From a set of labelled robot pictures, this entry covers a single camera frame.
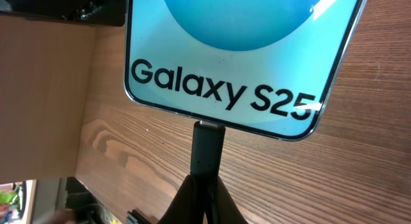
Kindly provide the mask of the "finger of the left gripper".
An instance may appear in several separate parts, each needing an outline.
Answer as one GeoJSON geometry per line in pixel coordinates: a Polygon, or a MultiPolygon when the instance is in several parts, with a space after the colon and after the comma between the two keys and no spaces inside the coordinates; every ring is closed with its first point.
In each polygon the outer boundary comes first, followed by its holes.
{"type": "Polygon", "coordinates": [[[1,0],[1,15],[37,21],[122,26],[126,0],[1,0]]]}

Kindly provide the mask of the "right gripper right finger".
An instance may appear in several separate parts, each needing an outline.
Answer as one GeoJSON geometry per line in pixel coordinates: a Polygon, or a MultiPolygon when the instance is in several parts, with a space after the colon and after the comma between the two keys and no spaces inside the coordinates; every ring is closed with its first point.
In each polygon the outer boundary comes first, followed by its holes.
{"type": "Polygon", "coordinates": [[[248,224],[220,177],[217,177],[216,179],[212,198],[210,213],[211,223],[248,224]]]}

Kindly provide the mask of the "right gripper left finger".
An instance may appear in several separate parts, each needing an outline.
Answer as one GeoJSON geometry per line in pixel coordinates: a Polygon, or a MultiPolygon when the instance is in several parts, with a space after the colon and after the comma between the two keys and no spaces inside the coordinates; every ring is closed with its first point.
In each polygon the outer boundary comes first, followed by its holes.
{"type": "Polygon", "coordinates": [[[199,224],[203,223],[204,210],[200,208],[196,198],[195,182],[188,175],[170,206],[157,222],[158,224],[199,224]]]}

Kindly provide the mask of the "Galaxy S25 smartphone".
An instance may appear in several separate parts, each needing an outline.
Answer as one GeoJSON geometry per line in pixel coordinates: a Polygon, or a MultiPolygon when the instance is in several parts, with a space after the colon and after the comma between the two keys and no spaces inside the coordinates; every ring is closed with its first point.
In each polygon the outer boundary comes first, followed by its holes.
{"type": "Polygon", "coordinates": [[[134,102],[299,141],[311,135],[367,0],[127,0],[134,102]]]}

